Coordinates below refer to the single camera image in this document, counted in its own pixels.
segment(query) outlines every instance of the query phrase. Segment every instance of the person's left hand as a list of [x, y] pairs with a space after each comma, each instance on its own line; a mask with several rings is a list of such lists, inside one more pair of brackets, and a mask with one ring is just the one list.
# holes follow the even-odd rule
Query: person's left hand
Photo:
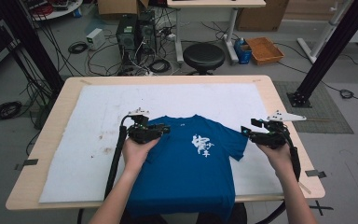
[[138, 144], [128, 138], [123, 146], [124, 162], [126, 163], [125, 170], [135, 172], [136, 174], [139, 173], [147, 158], [147, 153], [156, 145], [158, 140], [155, 139], [146, 144]]

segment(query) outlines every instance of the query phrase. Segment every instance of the blue container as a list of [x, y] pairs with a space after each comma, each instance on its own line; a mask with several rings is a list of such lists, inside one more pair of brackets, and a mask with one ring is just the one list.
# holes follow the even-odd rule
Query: blue container
[[251, 61], [252, 49], [243, 38], [235, 41], [234, 50], [238, 56], [238, 63], [247, 64]]

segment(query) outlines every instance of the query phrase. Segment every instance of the chair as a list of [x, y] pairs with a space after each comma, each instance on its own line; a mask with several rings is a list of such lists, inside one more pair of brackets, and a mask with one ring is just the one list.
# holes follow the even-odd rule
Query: chair
[[195, 44], [185, 49], [183, 59], [197, 71], [187, 74], [212, 75], [208, 70], [215, 70], [225, 62], [225, 52], [212, 44]]

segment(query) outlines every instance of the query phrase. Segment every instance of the forearm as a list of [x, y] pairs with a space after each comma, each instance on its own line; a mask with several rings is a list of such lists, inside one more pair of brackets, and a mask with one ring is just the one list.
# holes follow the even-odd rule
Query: forearm
[[138, 173], [136, 172], [124, 170], [103, 205], [101, 205], [89, 223], [119, 223], [137, 176]]
[[292, 174], [279, 175], [289, 223], [317, 223]]

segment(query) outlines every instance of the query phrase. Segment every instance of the white graphic print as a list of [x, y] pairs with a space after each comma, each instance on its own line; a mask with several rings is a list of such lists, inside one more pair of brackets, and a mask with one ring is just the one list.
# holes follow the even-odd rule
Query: white graphic print
[[200, 135], [197, 137], [196, 134], [193, 135], [193, 141], [191, 142], [197, 149], [199, 154], [203, 150], [202, 156], [205, 156], [205, 158], [208, 158], [211, 154], [209, 154], [209, 148], [214, 146], [214, 144], [209, 142], [210, 139], [207, 137], [201, 137]]

